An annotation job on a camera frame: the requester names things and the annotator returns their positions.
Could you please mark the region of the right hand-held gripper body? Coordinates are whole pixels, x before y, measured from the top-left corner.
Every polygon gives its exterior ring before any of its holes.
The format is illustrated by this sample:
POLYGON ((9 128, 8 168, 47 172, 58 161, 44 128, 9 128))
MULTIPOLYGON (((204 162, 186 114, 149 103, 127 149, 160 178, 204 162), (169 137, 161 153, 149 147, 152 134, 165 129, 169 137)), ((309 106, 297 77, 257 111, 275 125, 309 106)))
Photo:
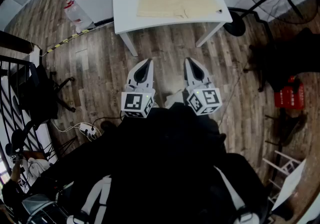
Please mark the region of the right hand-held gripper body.
POLYGON ((186 82, 185 85, 188 94, 184 103, 197 116, 209 115, 221 108, 223 103, 220 90, 212 82, 198 85, 188 85, 186 82))

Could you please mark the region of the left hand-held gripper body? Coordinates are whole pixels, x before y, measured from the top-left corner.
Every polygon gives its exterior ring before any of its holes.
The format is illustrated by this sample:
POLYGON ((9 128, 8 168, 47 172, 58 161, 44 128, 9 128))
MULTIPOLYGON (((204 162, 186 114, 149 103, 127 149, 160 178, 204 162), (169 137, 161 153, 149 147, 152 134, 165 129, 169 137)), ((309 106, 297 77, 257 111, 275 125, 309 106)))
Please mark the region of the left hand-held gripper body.
POLYGON ((154 105, 153 82, 125 85, 121 94, 121 111, 127 117, 146 118, 154 105))

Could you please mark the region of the person's white shoe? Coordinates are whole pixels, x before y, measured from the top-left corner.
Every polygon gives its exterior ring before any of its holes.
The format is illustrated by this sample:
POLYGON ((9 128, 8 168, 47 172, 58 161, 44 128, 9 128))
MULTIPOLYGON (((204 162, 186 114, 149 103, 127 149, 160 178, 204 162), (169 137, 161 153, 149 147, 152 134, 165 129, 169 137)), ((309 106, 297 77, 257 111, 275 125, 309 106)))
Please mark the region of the person's white shoe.
POLYGON ((175 103, 182 103, 188 106, 187 98, 189 97, 189 92, 184 90, 179 90, 178 92, 166 97, 164 106, 166 109, 170 109, 175 103))

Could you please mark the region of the white power strip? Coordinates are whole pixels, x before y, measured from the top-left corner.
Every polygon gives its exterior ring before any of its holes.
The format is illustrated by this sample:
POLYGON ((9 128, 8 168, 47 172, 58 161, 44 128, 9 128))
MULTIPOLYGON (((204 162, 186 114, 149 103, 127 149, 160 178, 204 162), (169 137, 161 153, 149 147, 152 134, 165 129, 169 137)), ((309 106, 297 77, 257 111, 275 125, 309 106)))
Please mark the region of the white power strip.
POLYGON ((96 133, 98 132, 98 130, 92 124, 85 122, 80 123, 79 129, 87 136, 96 135, 96 133))

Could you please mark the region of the person's black jacket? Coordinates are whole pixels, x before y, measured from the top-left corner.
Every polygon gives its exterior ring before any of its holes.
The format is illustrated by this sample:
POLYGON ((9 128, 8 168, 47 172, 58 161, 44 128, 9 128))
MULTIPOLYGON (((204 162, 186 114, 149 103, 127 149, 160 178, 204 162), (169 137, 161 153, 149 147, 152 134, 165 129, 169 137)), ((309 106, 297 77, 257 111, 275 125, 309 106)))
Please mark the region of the person's black jacket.
POLYGON ((102 224, 263 224, 268 200, 244 156, 228 153, 215 120, 190 107, 152 108, 53 164, 42 177, 72 183, 76 214, 94 184, 111 178, 102 224))

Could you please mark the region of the clear plastic water bottle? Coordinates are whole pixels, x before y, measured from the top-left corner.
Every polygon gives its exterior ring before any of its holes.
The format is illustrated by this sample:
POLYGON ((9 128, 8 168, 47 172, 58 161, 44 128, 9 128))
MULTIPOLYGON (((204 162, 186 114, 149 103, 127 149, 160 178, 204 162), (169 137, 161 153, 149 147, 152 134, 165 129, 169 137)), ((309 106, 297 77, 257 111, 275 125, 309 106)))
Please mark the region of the clear plastic water bottle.
POLYGON ((94 26, 93 21, 75 0, 66 0, 65 7, 63 9, 69 20, 75 25, 77 33, 94 26))

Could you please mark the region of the black bag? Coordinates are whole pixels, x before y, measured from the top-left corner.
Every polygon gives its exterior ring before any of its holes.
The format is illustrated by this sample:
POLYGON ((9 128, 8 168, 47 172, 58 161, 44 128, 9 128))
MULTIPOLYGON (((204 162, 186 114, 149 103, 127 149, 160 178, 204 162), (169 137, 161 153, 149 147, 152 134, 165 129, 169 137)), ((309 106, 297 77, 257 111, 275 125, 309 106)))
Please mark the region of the black bag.
POLYGON ((243 72, 257 72, 259 92, 268 83, 274 92, 288 86, 289 78, 300 73, 320 73, 320 34, 304 28, 293 39, 269 43, 263 47, 250 46, 249 68, 243 72))

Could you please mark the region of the black office chair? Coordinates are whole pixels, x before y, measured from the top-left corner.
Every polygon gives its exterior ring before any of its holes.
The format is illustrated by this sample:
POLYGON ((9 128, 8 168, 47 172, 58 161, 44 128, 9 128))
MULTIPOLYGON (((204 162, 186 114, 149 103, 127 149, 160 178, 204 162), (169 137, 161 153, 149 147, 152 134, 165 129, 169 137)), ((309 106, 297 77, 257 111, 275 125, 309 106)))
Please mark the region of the black office chair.
POLYGON ((63 100, 59 99, 58 93, 69 82, 75 81, 73 77, 67 78, 61 84, 53 80, 55 71, 46 73, 43 65, 35 68, 35 73, 21 85, 20 106, 21 109, 29 112, 32 125, 37 128, 50 119, 58 118, 58 105, 68 111, 75 112, 74 107, 70 107, 63 100))

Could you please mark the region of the white folding rack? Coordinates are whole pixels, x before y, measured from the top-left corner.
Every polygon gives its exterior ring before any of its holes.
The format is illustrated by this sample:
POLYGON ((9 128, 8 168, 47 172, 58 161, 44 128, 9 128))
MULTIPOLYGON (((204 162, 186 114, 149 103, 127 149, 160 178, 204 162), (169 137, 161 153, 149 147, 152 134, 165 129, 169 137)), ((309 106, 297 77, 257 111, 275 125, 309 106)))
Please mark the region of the white folding rack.
POLYGON ((266 186, 269 194, 271 194, 271 192, 274 190, 274 187, 280 188, 280 186, 276 185, 275 183, 278 173, 281 173, 287 177, 302 163, 302 161, 284 154, 281 150, 275 150, 274 152, 276 154, 274 163, 266 158, 262 159, 266 164, 273 168, 272 176, 268 180, 268 184, 266 186))

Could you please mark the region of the grey cloth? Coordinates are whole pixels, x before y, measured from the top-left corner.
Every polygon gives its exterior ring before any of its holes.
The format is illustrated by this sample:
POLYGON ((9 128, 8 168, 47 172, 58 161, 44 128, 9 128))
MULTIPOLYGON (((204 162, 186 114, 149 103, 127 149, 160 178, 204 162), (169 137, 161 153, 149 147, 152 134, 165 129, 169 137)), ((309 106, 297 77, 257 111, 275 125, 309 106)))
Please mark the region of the grey cloth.
POLYGON ((33 179, 40 177, 50 166, 51 163, 44 159, 29 158, 27 161, 27 170, 33 179))

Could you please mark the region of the black metal stair railing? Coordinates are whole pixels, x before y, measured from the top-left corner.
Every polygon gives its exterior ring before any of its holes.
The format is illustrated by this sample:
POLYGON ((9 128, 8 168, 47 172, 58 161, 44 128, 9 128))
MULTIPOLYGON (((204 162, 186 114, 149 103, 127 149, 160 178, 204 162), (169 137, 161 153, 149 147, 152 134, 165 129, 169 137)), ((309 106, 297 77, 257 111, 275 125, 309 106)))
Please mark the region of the black metal stair railing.
MULTIPOLYGON (((30 61, 0 55, 0 182, 7 179, 4 175, 10 175, 13 162, 5 153, 5 145, 11 142, 14 130, 24 129, 31 120, 28 111, 19 111, 14 106, 13 98, 18 100, 20 86, 27 82, 32 72, 29 67, 30 61)), ((62 154, 58 151, 58 144, 51 141, 45 145, 45 139, 50 135, 44 134, 49 131, 47 125, 40 125, 38 129, 31 128, 28 132, 23 147, 27 150, 44 153, 48 161, 56 161, 62 154)))

